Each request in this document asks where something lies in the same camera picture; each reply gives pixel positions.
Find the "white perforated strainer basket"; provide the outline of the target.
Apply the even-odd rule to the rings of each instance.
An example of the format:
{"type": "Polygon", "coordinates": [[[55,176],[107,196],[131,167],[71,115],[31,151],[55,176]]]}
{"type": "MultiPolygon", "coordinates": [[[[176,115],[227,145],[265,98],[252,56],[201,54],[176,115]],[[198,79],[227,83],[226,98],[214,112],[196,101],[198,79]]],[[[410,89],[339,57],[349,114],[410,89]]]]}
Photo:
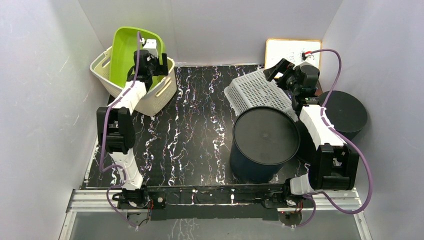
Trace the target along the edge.
{"type": "Polygon", "coordinates": [[[266,106],[283,111],[298,121],[292,100],[274,80],[267,81],[263,69],[233,79],[224,89],[224,95],[237,116],[250,108],[266,106]]]}

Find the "dark blue large bucket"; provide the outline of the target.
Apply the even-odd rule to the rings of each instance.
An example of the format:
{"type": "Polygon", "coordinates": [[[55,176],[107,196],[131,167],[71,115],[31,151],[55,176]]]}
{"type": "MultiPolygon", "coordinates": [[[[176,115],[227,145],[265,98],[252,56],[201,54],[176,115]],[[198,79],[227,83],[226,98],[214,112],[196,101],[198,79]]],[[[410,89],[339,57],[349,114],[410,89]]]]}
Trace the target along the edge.
{"type": "Polygon", "coordinates": [[[231,171],[242,181],[268,183],[294,158],[300,142],[300,132],[288,114],[270,106],[251,107],[233,124],[231,171]]]}

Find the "black ribbed bucket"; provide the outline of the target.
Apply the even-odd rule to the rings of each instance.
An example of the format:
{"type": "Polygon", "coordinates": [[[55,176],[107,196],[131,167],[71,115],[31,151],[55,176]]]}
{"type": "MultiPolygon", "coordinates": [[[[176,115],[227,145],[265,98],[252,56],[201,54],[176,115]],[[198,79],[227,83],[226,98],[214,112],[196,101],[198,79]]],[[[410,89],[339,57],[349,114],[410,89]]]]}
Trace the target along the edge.
{"type": "MultiPolygon", "coordinates": [[[[331,124],[334,125],[335,130],[350,141],[367,124],[368,114],[365,106],[347,92],[332,91],[325,107],[325,114],[331,124]]],[[[300,145],[296,157],[311,165],[315,162],[315,145],[303,122],[299,120],[295,124],[300,134],[300,145]]]]}

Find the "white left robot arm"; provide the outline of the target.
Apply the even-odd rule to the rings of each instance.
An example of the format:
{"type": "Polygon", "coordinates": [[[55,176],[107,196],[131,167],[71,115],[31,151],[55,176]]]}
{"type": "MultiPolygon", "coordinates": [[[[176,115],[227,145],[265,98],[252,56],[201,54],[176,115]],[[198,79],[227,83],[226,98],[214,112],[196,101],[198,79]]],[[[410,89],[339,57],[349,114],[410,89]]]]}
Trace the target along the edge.
{"type": "Polygon", "coordinates": [[[135,159],[136,133],[132,114],[152,86],[153,78],[168,75],[167,58],[165,52],[158,57],[146,49],[136,50],[133,53],[134,65],[127,73],[123,90],[112,103],[96,111],[101,146],[99,170],[102,173],[110,168],[118,171],[121,193],[113,198],[134,208],[145,208],[150,198],[143,189],[144,179],[135,159]]]}

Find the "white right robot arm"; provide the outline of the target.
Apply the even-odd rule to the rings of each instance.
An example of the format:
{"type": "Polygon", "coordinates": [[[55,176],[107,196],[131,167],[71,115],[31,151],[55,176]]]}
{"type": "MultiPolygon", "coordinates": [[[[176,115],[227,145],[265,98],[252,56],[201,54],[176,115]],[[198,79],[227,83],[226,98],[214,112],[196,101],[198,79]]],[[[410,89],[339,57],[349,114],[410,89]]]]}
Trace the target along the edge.
{"type": "Polygon", "coordinates": [[[275,66],[263,71],[271,82],[277,74],[282,76],[276,85],[292,95],[292,108],[305,126],[314,144],[311,151],[315,160],[308,173],[286,180],[282,202],[295,207],[302,197],[323,191],[346,191],[354,187],[359,155],[351,150],[343,138],[333,132],[325,108],[315,95],[320,71],[303,61],[299,65],[282,58],[275,66]]]}

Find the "dark paperback book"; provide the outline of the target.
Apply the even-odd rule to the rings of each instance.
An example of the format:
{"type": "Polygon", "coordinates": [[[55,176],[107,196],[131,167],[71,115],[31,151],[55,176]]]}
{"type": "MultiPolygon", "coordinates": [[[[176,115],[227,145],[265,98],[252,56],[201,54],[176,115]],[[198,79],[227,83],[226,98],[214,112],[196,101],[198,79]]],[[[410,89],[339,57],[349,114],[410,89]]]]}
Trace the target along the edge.
{"type": "Polygon", "coordinates": [[[322,93],[323,93],[323,89],[322,89],[320,81],[318,80],[316,83],[315,96],[319,97],[322,93]]]}

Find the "green plastic basin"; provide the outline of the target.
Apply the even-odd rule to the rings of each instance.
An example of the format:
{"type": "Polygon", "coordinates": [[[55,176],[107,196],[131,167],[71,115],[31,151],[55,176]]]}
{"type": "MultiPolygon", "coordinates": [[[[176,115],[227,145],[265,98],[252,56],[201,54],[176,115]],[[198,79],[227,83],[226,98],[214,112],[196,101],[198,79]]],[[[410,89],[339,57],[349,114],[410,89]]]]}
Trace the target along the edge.
{"type": "Polygon", "coordinates": [[[132,26],[122,26],[114,34],[112,43],[111,59],[109,64],[109,80],[123,88],[127,82],[128,71],[135,65],[134,52],[138,49],[137,33],[145,40],[156,40],[156,49],[159,61],[163,64],[162,53],[166,51],[166,45],[159,35],[146,29],[132,26]]]}

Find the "small whiteboard wooden frame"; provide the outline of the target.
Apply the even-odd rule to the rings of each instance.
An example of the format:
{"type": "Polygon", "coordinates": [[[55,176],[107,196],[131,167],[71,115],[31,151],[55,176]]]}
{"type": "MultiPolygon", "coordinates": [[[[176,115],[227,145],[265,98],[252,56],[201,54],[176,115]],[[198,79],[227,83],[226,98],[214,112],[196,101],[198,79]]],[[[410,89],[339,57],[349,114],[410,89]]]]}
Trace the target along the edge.
{"type": "Polygon", "coordinates": [[[276,39],[270,38],[265,44],[264,75],[268,78],[281,59],[286,59],[294,65],[300,65],[304,60],[302,54],[319,50],[322,43],[319,40],[276,39]]]}

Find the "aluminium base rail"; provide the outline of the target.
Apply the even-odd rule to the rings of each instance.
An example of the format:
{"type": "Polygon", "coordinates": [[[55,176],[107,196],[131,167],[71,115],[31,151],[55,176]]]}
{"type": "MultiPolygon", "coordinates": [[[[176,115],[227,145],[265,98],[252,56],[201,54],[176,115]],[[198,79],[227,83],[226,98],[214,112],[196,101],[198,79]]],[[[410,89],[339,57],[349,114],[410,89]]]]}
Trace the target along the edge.
{"type": "Polygon", "coordinates": [[[260,204],[169,204],[152,213],[131,209],[135,229],[110,207],[104,190],[76,190],[59,235],[62,240],[369,240],[363,213],[337,211],[322,195],[301,212],[260,204]]]}

